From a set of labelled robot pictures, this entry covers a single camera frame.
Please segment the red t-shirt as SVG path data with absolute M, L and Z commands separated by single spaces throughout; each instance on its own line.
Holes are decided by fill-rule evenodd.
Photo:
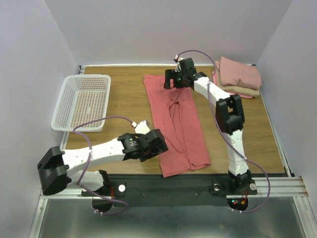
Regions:
M 171 177 L 211 164 L 190 88 L 164 89 L 164 76 L 145 75 L 144 85 L 155 128 L 168 151 L 159 157 L 162 175 Z

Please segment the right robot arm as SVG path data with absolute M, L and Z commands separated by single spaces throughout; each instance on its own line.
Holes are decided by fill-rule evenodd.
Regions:
M 243 148 L 245 116 L 241 97 L 231 95 L 215 85 L 203 72 L 197 72 L 191 58 L 175 56 L 175 69 L 165 71 L 164 88 L 191 88 L 208 99 L 216 127 L 224 139 L 229 159 L 227 189 L 244 191 L 252 182 Z

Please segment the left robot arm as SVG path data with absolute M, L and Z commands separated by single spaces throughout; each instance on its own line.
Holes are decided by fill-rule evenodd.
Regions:
M 125 133 L 109 142 L 73 150 L 50 148 L 37 164 L 43 195 L 55 195 L 68 187 L 83 185 L 86 190 L 106 195 L 110 183 L 100 172 L 85 178 L 88 167 L 129 159 L 144 162 L 168 151 L 159 129 L 146 134 Z

